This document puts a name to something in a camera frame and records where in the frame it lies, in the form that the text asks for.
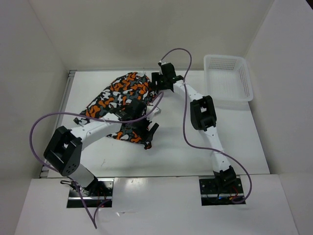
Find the orange camouflage shorts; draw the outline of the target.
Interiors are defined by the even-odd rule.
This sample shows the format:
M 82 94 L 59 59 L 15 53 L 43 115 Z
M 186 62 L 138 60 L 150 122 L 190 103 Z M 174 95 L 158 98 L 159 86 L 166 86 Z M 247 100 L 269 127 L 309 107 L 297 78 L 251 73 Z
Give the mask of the orange camouflage shorts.
M 81 111 L 73 121 L 80 126 L 89 124 L 91 118 L 102 118 L 114 109 L 121 109 L 126 113 L 137 108 L 141 114 L 134 113 L 131 119 L 137 119 L 147 113 L 147 106 L 151 105 L 155 97 L 149 97 L 151 81 L 143 73 L 130 72 L 116 78 L 107 86 L 91 103 Z M 106 135 L 108 138 L 128 141 L 144 145 L 141 139 L 132 129 L 132 124 L 122 124 L 117 132 Z

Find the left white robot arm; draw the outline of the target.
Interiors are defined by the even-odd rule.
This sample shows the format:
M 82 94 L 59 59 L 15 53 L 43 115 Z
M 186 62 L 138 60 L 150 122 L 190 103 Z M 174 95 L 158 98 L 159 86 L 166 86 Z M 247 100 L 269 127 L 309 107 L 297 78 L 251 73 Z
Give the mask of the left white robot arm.
M 82 151 L 103 137 L 129 141 L 151 148 L 159 125 L 152 119 L 160 113 L 155 105 L 134 99 L 130 104 L 110 109 L 103 117 L 90 118 L 79 127 L 57 128 L 44 152 L 45 159 L 64 177 L 76 182 L 88 196 L 108 192 L 106 186 L 80 163 Z

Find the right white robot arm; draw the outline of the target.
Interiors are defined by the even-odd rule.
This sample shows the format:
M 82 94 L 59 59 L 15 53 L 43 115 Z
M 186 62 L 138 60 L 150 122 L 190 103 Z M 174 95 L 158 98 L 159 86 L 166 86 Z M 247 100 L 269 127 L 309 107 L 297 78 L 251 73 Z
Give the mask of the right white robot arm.
M 200 132 L 209 144 L 214 185 L 217 194 L 225 193 L 236 180 L 236 173 L 227 156 L 223 153 L 222 143 L 217 132 L 217 115 L 211 96 L 204 96 L 189 84 L 183 76 L 177 75 L 174 65 L 159 62 L 159 72 L 152 73 L 150 87 L 155 91 L 171 90 L 185 98 L 190 107 L 190 121 L 193 128 Z

